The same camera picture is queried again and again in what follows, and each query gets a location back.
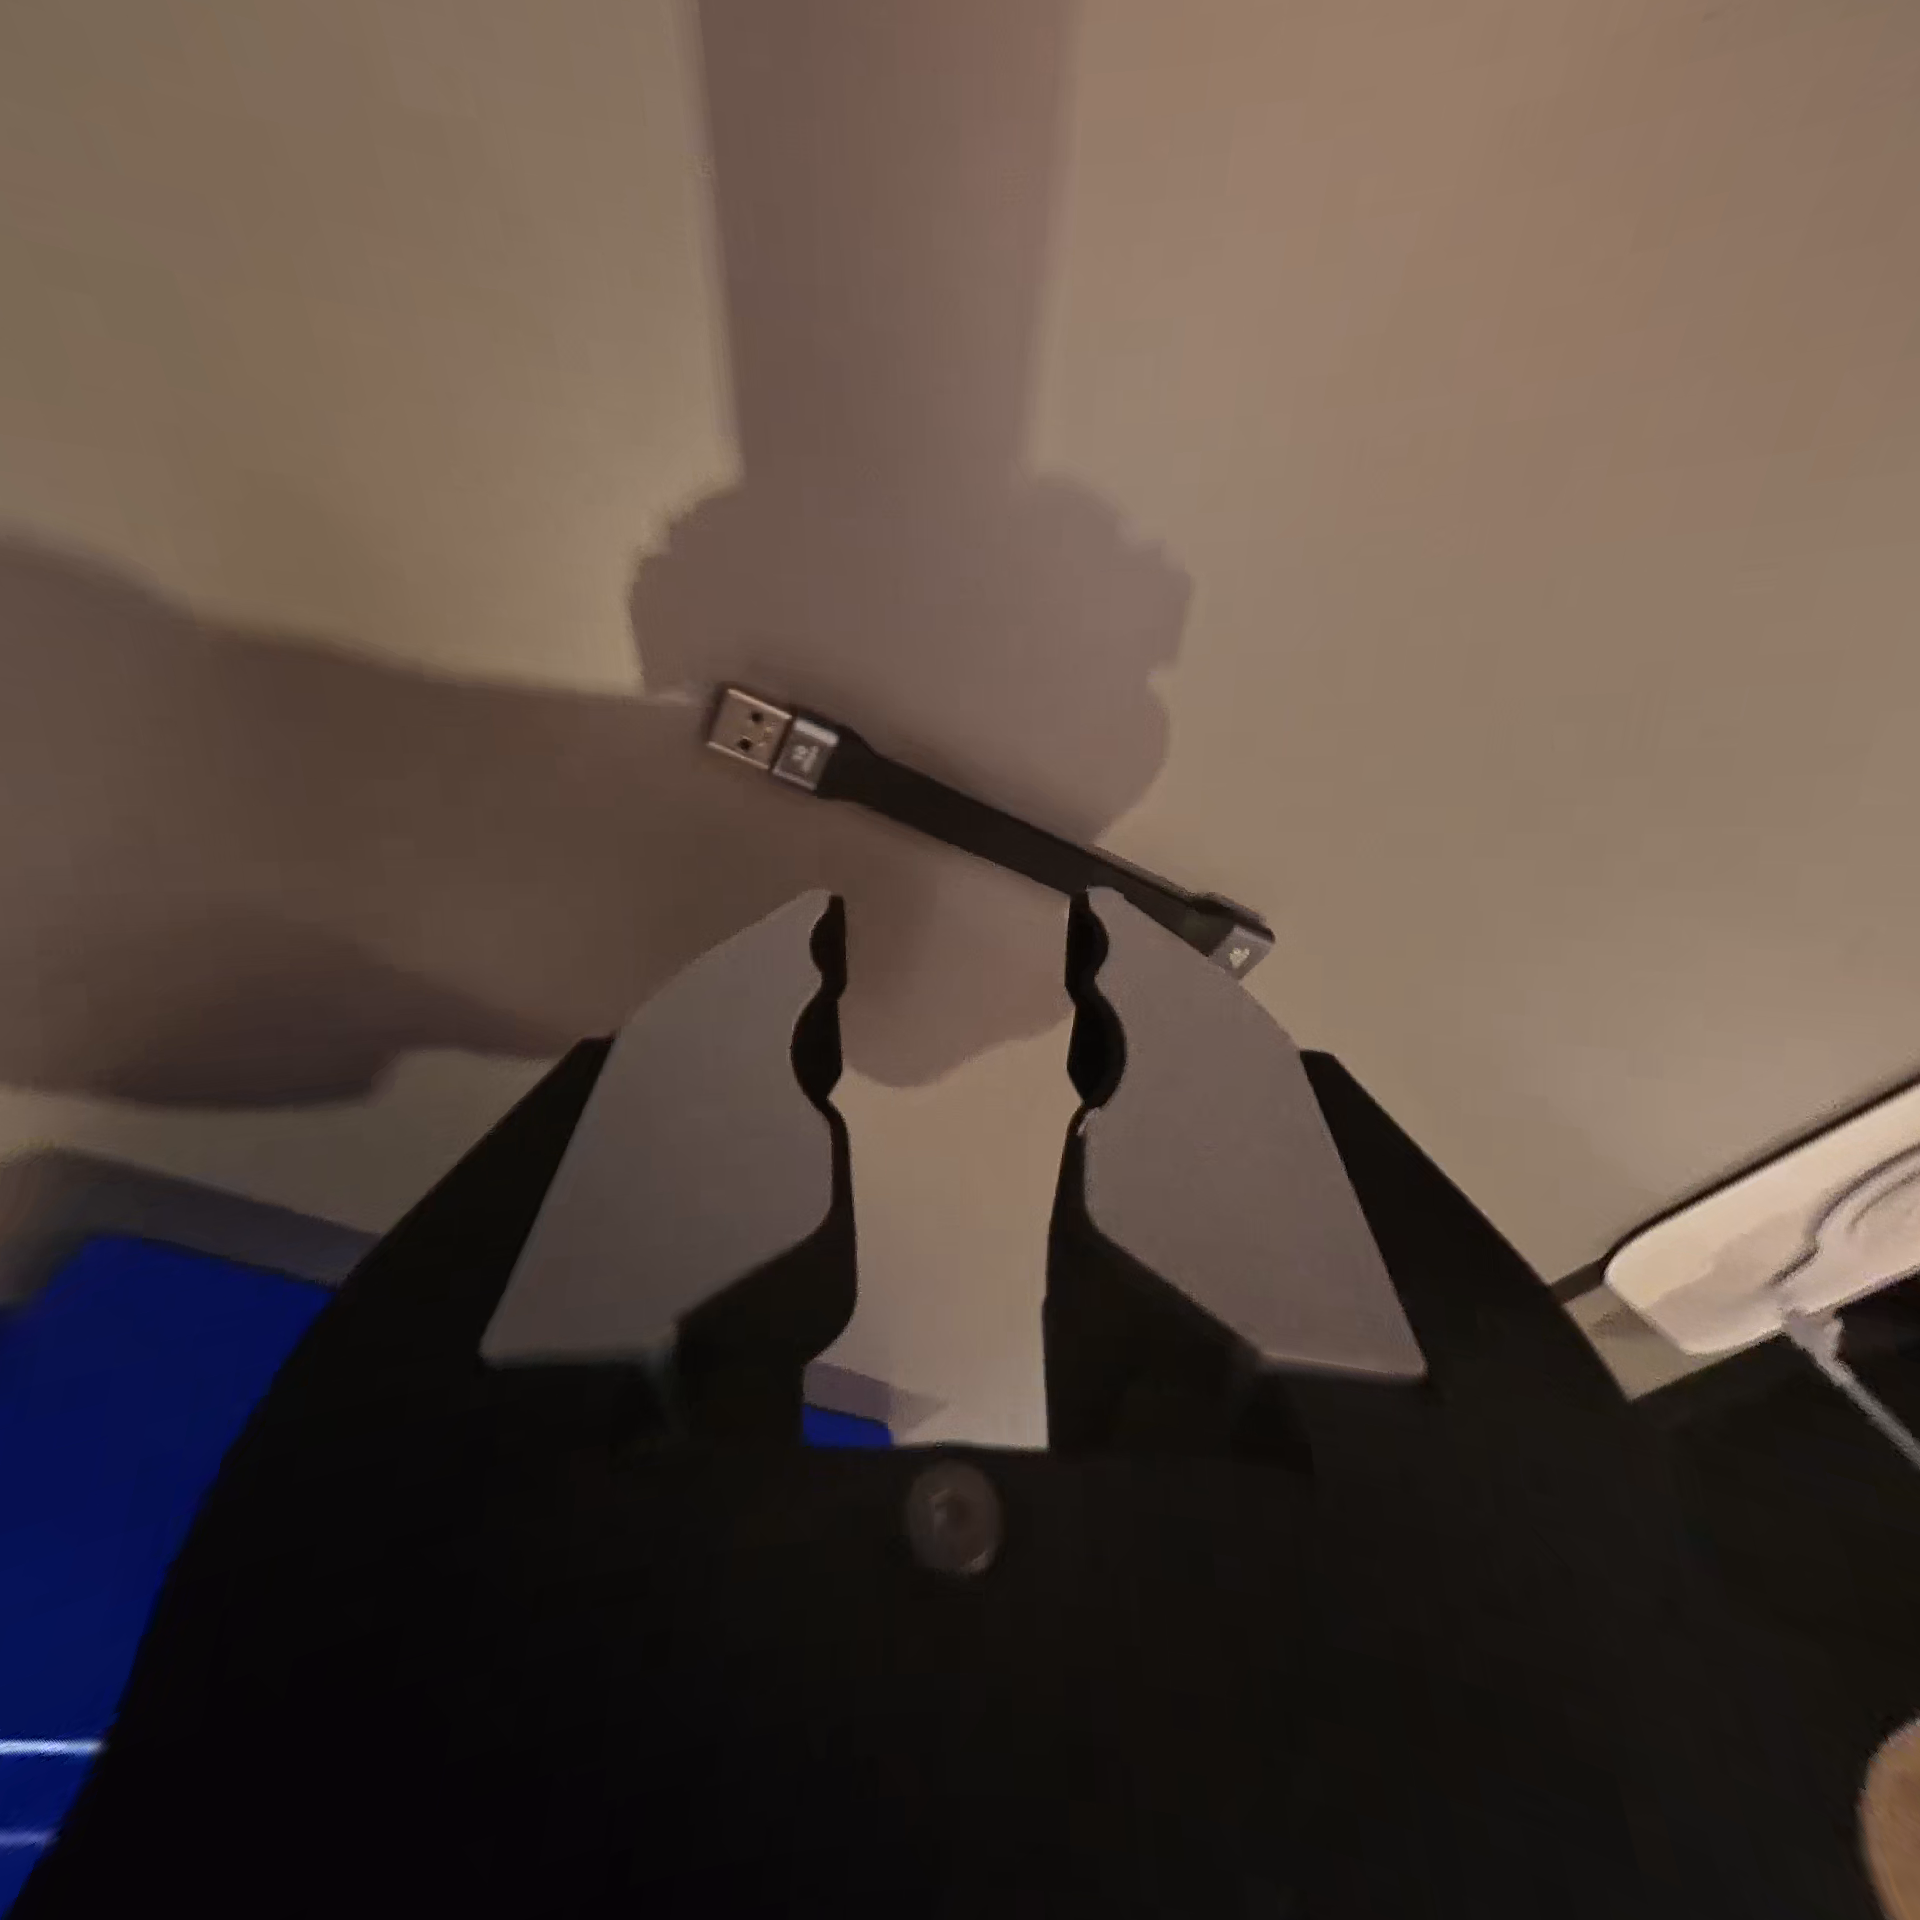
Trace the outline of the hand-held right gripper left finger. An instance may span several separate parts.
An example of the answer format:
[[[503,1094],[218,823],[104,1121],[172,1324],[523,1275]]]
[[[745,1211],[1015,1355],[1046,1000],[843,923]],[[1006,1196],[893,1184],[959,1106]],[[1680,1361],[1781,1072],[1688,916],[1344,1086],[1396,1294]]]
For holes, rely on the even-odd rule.
[[[486,1366],[679,1366],[680,1397],[807,1397],[853,1324],[843,996],[850,905],[807,889],[614,1032]]]

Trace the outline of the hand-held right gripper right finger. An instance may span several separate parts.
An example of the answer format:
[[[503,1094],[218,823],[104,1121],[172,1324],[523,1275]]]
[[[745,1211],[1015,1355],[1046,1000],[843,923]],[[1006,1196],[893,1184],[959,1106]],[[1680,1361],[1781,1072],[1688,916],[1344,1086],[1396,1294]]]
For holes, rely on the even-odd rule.
[[[1133,1327],[1197,1335],[1252,1378],[1430,1378],[1281,1018],[1127,889],[1068,905],[1068,996],[1046,1397]]]

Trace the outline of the blue plastic bin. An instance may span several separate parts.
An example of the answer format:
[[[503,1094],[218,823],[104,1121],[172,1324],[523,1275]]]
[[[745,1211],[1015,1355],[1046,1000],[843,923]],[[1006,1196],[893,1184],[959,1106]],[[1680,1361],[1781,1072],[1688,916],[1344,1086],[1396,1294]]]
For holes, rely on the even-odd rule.
[[[123,1709],[156,1584],[319,1281],[142,1228],[80,1228],[0,1355],[5,1909]]]

